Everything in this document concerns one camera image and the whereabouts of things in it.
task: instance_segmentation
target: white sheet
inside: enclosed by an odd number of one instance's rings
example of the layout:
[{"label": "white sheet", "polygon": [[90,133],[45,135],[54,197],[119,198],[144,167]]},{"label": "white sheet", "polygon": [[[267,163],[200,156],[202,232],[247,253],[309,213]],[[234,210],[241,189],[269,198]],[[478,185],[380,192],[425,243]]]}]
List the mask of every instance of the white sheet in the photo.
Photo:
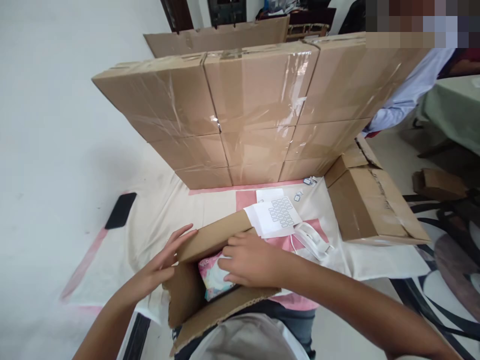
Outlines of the white sheet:
[{"label": "white sheet", "polygon": [[[78,305],[102,306],[135,272],[165,245],[170,234],[185,224],[201,228],[236,211],[236,189],[189,195],[189,189],[161,161],[147,163],[144,181],[128,189],[137,192],[127,224],[110,230],[98,249],[82,281],[69,301]],[[424,275],[428,267],[413,246],[370,247],[342,242],[325,182],[282,186],[291,199],[298,191],[299,202],[292,201],[301,218],[319,219],[335,247],[324,265],[358,280]],[[166,323],[162,312],[162,288],[138,303],[137,310],[153,321]]]}]

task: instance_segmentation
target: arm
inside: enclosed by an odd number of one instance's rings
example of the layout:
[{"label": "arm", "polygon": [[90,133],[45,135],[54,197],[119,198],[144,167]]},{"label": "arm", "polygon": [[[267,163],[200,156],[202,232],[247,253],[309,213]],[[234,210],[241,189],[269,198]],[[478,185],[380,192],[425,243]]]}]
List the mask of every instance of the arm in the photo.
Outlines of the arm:
[{"label": "arm", "polygon": [[160,251],[106,303],[76,351],[74,360],[116,359],[137,303],[174,275],[175,253],[197,233],[193,224],[175,231]]},{"label": "arm", "polygon": [[240,233],[228,240],[218,266],[226,281],[251,287],[278,287],[309,298],[336,313],[390,357],[458,359],[417,314],[382,293],[258,236]]},{"label": "arm", "polygon": [[449,74],[460,75],[475,75],[480,73],[480,62],[463,59],[457,62],[451,69]]}]

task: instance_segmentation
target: white shirt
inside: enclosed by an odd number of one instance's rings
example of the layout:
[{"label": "white shirt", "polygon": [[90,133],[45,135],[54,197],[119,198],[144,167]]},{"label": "white shirt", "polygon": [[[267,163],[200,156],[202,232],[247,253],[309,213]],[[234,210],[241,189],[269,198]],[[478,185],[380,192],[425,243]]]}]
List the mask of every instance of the white shirt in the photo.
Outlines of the white shirt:
[{"label": "white shirt", "polygon": [[283,322],[262,313],[246,313],[222,322],[205,336],[190,357],[190,360],[200,359],[309,360],[309,357]]},{"label": "white shirt", "polygon": [[437,77],[452,57],[454,48],[433,48],[408,75],[386,104],[363,130],[363,134],[394,127],[417,106],[419,98],[435,85]]}]

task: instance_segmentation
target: open cardboard box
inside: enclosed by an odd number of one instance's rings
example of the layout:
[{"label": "open cardboard box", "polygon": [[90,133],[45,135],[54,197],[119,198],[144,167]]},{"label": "open cardboard box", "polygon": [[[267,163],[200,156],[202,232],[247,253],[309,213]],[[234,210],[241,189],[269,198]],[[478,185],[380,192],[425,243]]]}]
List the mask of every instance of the open cardboard box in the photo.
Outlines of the open cardboard box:
[{"label": "open cardboard box", "polygon": [[344,241],[376,246],[430,242],[361,135],[328,170],[325,183]]},{"label": "open cardboard box", "polygon": [[229,237],[245,231],[255,232],[255,229],[247,213],[241,210],[202,227],[178,250],[175,274],[163,284],[170,294],[168,325],[172,329],[182,326],[173,343],[175,353],[205,330],[280,291],[278,288],[239,286],[210,302],[205,300],[206,289],[198,262],[217,254],[227,245]]}]

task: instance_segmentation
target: white paper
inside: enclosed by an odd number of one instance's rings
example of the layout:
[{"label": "white paper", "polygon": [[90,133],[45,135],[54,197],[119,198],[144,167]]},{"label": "white paper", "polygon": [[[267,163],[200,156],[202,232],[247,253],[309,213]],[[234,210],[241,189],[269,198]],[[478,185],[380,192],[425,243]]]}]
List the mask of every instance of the white paper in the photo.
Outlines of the white paper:
[{"label": "white paper", "polygon": [[246,207],[245,211],[257,234],[263,239],[291,235],[293,226],[302,222],[287,196],[253,204]]},{"label": "white paper", "polygon": [[281,188],[256,191],[257,203],[266,203],[272,200],[281,199],[283,197],[284,197],[284,190]]}]

